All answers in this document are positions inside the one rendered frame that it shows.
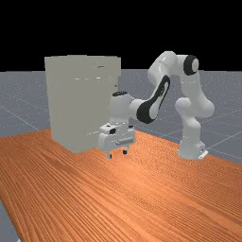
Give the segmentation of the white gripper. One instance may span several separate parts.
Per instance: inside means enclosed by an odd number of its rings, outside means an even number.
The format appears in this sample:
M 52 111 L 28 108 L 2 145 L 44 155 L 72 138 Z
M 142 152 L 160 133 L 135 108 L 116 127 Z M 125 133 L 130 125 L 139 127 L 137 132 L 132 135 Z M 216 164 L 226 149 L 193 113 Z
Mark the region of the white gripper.
M 111 150 L 123 148 L 123 154 L 127 155 L 130 145 L 136 142 L 136 129 L 129 123 L 107 123 L 99 128 L 98 148 L 107 152 L 107 158 L 111 159 Z

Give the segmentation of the pale grey cabinet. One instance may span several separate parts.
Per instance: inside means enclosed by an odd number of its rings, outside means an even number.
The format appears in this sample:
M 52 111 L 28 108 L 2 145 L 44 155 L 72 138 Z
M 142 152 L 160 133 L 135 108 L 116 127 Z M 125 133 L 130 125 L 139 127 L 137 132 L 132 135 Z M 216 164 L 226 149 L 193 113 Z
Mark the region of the pale grey cabinet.
M 118 91 L 121 59 L 68 55 L 44 59 L 51 138 L 72 152 L 97 146 Z

